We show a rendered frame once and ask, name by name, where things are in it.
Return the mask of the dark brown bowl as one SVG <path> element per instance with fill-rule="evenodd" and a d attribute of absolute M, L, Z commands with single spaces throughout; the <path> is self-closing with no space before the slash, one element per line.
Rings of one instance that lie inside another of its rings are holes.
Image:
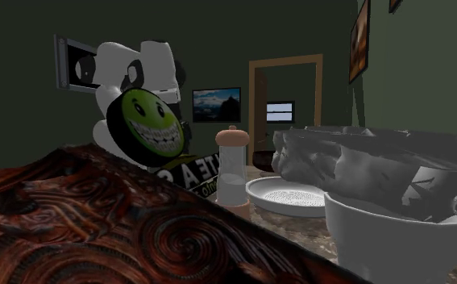
<path fill-rule="evenodd" d="M 252 153 L 252 164 L 261 171 L 261 177 L 275 176 L 272 168 L 272 150 L 259 150 Z"/>

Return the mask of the window with dark frame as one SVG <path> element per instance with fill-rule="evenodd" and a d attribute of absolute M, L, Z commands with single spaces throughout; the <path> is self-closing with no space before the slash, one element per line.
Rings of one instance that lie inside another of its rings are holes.
<path fill-rule="evenodd" d="M 267 102 L 266 113 L 268 123 L 293 123 L 295 105 L 292 101 Z"/>

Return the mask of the large white bowl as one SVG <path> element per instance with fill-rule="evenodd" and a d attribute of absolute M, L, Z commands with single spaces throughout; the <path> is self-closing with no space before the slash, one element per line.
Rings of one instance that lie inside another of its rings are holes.
<path fill-rule="evenodd" d="M 457 266 L 457 215 L 402 219 L 377 205 L 325 194 L 339 264 L 373 284 L 445 284 Z"/>

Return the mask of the white round perforated dish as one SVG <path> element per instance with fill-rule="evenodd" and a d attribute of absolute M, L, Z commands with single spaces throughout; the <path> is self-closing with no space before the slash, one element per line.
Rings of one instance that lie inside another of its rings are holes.
<path fill-rule="evenodd" d="M 262 177 L 246 184 L 256 206 L 279 215 L 322 218 L 326 215 L 324 192 L 316 186 L 288 182 L 282 177 Z"/>

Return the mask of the green smiley face black disc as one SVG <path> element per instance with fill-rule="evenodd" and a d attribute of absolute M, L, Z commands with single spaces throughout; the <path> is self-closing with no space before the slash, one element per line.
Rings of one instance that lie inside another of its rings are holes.
<path fill-rule="evenodd" d="M 183 152 L 180 121 L 165 101 L 148 90 L 122 92 L 108 106 L 106 123 L 113 141 L 141 165 L 161 167 Z"/>

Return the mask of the grey crumpled bag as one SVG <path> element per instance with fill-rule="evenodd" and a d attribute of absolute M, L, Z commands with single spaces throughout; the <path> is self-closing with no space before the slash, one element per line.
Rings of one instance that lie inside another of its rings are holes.
<path fill-rule="evenodd" d="M 285 180 L 439 223 L 457 215 L 457 135 L 368 127 L 276 131 Z"/>

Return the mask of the black box with pale lettering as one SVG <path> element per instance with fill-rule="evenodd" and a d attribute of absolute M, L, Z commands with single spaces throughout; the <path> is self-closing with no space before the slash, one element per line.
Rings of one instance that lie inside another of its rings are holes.
<path fill-rule="evenodd" d="M 208 198 L 217 191 L 218 168 L 217 152 L 204 157 L 182 154 L 155 171 L 155 175 Z"/>

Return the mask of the grey framed wall picture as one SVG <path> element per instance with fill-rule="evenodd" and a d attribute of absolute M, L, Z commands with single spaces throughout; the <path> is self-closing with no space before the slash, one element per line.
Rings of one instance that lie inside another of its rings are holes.
<path fill-rule="evenodd" d="M 57 88 L 94 94 L 96 48 L 55 34 L 54 51 Z"/>

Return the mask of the mountain landscape wall picture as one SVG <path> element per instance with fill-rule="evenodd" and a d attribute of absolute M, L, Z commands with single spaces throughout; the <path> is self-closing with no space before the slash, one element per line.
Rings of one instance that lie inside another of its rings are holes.
<path fill-rule="evenodd" d="M 241 88 L 193 90 L 195 123 L 239 123 L 241 121 Z"/>

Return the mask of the patterned red brown robot stand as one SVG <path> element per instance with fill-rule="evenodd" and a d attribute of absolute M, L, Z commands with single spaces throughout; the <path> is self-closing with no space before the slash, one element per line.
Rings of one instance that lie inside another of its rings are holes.
<path fill-rule="evenodd" d="M 94 144 L 0 169 L 0 284 L 371 284 Z"/>

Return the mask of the wooden door frame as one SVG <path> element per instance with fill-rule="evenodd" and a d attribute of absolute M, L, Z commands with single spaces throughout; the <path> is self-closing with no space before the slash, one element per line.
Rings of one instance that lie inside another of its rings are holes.
<path fill-rule="evenodd" d="M 258 138 L 264 134 L 266 125 L 266 98 L 263 91 L 259 88 L 259 77 L 257 69 L 284 66 L 284 65 L 302 65 L 316 64 L 315 89 L 314 89 L 314 126 L 320 126 L 322 123 L 322 78 L 323 78 L 323 55 L 313 54 L 304 56 L 288 56 L 272 59 L 248 61 L 249 82 L 248 82 L 248 130 L 247 133 L 251 142 L 247 145 L 247 163 L 253 165 L 252 154 L 258 148 Z"/>

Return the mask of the large orange wall picture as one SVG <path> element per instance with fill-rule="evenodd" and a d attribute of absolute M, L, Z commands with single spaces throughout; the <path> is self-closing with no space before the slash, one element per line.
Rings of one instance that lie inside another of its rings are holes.
<path fill-rule="evenodd" d="M 364 0 L 351 29 L 349 83 L 351 84 L 368 67 L 371 1 Z"/>

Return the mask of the clear grinder with pink cap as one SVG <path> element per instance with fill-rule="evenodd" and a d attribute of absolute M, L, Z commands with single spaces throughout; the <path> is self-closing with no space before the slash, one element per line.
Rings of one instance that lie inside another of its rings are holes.
<path fill-rule="evenodd" d="M 219 146 L 219 168 L 216 203 L 238 215 L 250 219 L 250 201 L 247 197 L 246 146 L 250 136 L 235 125 L 215 136 Z"/>

